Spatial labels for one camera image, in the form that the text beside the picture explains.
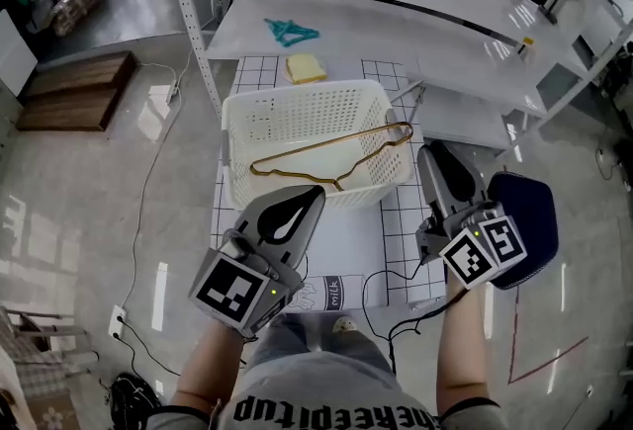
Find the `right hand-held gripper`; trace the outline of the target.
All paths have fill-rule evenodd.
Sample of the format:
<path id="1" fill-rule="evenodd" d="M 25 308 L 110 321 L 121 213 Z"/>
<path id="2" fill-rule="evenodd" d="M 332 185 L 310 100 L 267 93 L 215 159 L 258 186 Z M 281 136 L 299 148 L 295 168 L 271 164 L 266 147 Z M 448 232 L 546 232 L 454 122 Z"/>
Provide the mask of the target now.
<path id="1" fill-rule="evenodd" d="M 513 218 L 501 203 L 487 201 L 483 178 L 468 159 L 434 140 L 418 151 L 417 167 L 433 212 L 415 234 L 421 262 L 441 259 L 471 290 L 527 257 Z"/>

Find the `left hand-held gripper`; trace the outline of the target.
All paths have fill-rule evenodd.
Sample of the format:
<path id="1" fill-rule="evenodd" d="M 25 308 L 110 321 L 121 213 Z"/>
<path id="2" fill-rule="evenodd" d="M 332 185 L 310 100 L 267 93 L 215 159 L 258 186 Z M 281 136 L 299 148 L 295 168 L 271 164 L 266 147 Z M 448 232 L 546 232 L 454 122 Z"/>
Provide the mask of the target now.
<path id="1" fill-rule="evenodd" d="M 304 286 L 296 268 L 325 199 L 321 185 L 298 185 L 252 200 L 236 222 L 238 231 L 227 230 L 221 247 L 208 251 L 190 301 L 242 337 L 255 337 Z M 280 260 L 264 254 L 264 248 Z"/>

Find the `gold metal clothes hanger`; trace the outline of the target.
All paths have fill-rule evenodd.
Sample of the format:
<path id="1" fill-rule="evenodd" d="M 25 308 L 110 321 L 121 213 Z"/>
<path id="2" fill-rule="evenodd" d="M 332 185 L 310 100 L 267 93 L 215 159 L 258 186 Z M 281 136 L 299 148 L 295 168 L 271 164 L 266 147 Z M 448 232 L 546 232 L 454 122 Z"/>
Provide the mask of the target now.
<path id="1" fill-rule="evenodd" d="M 394 122 L 255 159 L 254 177 L 302 179 L 337 193 L 395 183 L 404 171 L 401 147 L 413 126 Z"/>

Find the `white plastic laundry basket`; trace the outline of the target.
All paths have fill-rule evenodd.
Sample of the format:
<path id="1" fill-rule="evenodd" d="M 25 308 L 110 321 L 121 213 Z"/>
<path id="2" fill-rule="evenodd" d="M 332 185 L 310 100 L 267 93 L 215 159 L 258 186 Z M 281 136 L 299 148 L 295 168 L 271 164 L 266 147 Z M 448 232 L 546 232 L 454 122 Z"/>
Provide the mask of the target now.
<path id="1" fill-rule="evenodd" d="M 228 200 L 243 210 L 255 198 L 297 185 L 318 185 L 302 179 L 261 178 L 250 163 L 271 154 L 343 136 L 364 129 L 402 122 L 384 88 L 357 79 L 317 82 L 228 97 L 222 112 L 222 165 Z M 328 208 L 373 206 L 413 176 L 408 143 L 401 147 L 404 171 L 395 183 L 337 193 L 325 186 Z"/>

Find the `person's right forearm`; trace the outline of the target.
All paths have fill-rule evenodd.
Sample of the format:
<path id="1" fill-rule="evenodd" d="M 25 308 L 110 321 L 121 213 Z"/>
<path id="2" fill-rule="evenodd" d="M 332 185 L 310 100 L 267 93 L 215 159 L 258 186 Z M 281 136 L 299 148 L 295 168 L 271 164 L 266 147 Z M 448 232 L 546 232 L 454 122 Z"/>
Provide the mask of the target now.
<path id="1" fill-rule="evenodd" d="M 489 397 L 481 293 L 467 291 L 444 312 L 436 375 L 439 415 L 464 400 Z"/>

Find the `person's left forearm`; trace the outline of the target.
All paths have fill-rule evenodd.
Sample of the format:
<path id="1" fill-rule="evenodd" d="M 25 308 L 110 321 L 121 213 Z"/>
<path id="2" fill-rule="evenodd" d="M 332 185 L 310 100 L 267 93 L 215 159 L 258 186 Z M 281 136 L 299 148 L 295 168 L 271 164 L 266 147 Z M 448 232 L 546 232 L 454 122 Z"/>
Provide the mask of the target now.
<path id="1" fill-rule="evenodd" d="M 226 404 L 237 380 L 243 346 L 239 333 L 213 319 L 186 362 L 170 404 L 208 415 Z"/>

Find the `white grid-pattern mat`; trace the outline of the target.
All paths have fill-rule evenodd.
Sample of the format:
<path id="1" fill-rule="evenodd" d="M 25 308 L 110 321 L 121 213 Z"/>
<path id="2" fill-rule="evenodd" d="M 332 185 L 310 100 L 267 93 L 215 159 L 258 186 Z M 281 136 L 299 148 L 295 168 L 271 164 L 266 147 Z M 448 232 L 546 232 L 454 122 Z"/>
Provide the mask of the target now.
<path id="1" fill-rule="evenodd" d="M 239 59 L 229 94 L 272 89 L 289 85 L 285 75 L 285 56 L 245 56 Z M 320 61 L 328 79 L 369 78 L 380 82 L 390 98 L 418 74 L 415 61 L 401 63 L 364 60 Z M 342 282 L 342 307 L 361 308 L 364 281 L 373 273 L 365 288 L 365 306 L 378 307 L 407 303 L 422 308 L 444 300 L 444 265 L 441 259 L 426 262 L 420 268 L 415 231 L 430 216 L 419 183 L 417 170 L 403 186 L 397 187 L 381 202 L 359 209 L 324 210 L 307 257 L 300 269 L 305 271 L 305 287 L 286 310 L 322 310 L 327 302 L 325 283 L 334 276 Z M 228 200 L 228 188 L 219 163 L 215 187 L 211 246 L 220 247 L 222 233 L 237 219 Z"/>

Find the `navy blue stool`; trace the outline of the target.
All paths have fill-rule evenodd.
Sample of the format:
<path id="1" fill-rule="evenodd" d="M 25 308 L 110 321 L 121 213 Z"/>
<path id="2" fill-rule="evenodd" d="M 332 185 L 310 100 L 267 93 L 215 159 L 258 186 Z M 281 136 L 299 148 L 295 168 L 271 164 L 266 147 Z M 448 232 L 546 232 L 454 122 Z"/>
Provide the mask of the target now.
<path id="1" fill-rule="evenodd" d="M 492 279 L 500 290 L 509 290 L 541 272 L 556 256 L 559 234 L 550 187 L 511 172 L 497 172 L 488 186 L 489 197 L 500 202 L 514 221 L 527 256 Z"/>

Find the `person's grey printed t-shirt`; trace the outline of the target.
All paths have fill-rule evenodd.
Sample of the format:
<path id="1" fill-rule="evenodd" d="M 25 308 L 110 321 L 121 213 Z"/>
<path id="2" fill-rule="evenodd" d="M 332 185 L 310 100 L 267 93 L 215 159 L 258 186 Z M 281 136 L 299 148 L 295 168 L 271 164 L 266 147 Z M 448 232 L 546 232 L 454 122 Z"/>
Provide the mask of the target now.
<path id="1" fill-rule="evenodd" d="M 466 399 L 435 417 L 393 376 L 326 352 L 255 366 L 238 388 L 211 415 L 160 407 L 146 430 L 507 430 L 500 407 L 488 398 Z"/>

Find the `dark wooden step platform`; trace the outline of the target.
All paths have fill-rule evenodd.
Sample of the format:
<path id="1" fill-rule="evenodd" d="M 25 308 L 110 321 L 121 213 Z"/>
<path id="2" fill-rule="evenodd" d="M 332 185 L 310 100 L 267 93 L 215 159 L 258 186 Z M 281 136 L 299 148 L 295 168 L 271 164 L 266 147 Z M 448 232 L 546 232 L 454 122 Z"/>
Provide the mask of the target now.
<path id="1" fill-rule="evenodd" d="M 136 68 L 127 50 L 38 73 L 21 96 L 17 130 L 105 131 Z"/>

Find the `chair with checked fabric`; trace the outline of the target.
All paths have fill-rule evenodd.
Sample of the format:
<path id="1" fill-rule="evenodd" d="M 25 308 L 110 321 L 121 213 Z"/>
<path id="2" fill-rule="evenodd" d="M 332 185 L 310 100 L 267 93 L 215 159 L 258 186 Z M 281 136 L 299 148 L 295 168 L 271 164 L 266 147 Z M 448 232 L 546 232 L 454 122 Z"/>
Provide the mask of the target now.
<path id="1" fill-rule="evenodd" d="M 100 355 L 66 318 L 0 305 L 0 430 L 80 430 L 68 382 Z"/>

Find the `stack of wrapped packs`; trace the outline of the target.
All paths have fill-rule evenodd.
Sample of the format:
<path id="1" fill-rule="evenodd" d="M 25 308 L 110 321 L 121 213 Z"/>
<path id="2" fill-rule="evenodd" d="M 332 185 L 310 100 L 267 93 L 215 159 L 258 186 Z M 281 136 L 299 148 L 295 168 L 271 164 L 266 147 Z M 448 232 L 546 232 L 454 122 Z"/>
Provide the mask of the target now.
<path id="1" fill-rule="evenodd" d="M 75 26 L 93 11 L 102 0 L 59 0 L 51 11 L 50 25 L 58 37 L 72 32 Z"/>

